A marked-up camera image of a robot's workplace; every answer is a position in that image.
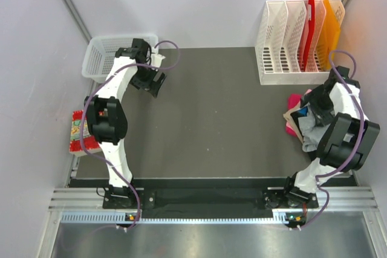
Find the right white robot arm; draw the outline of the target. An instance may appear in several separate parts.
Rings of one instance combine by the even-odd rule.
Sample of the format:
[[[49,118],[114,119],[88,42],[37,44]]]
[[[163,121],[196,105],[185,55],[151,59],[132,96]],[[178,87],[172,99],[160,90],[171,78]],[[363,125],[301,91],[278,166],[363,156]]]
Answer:
[[[360,84],[349,72],[342,66],[333,68],[290,114],[303,138],[303,150],[312,159],[308,167],[287,178],[282,200],[289,207],[309,203],[330,178],[359,170],[379,135],[380,126],[365,115]]]

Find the grey t-shirt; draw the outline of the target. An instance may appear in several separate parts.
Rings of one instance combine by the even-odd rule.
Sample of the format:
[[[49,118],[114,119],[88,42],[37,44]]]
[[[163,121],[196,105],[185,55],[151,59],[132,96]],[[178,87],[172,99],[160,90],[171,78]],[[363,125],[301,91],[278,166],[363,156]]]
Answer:
[[[312,152],[317,150],[317,146],[327,130],[328,126],[317,126],[314,114],[310,111],[306,116],[298,119],[299,130],[303,136],[302,150]]]

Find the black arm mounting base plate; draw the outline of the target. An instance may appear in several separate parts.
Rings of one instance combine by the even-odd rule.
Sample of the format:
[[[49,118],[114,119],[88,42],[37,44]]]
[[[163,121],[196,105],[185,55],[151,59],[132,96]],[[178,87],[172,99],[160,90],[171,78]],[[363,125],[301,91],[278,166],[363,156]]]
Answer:
[[[177,212],[183,214],[206,214],[215,211],[225,213],[232,207],[236,211],[269,210],[276,208],[317,208],[317,197],[296,201],[288,199],[282,190],[260,190],[253,188],[208,188],[208,189],[146,189],[140,190],[138,198],[124,187],[105,189],[103,208],[143,211]]]

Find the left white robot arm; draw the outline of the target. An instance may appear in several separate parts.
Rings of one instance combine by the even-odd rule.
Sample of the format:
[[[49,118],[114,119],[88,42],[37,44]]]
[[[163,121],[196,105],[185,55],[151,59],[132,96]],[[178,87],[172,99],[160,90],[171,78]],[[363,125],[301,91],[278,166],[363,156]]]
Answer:
[[[89,133],[95,138],[108,160],[109,185],[105,187],[103,208],[135,208],[137,193],[130,189],[132,172],[125,153],[128,121],[121,100],[129,85],[157,97],[166,78],[156,79],[164,57],[152,52],[144,39],[135,38],[130,47],[120,47],[114,54],[113,66],[102,88],[86,110]]]

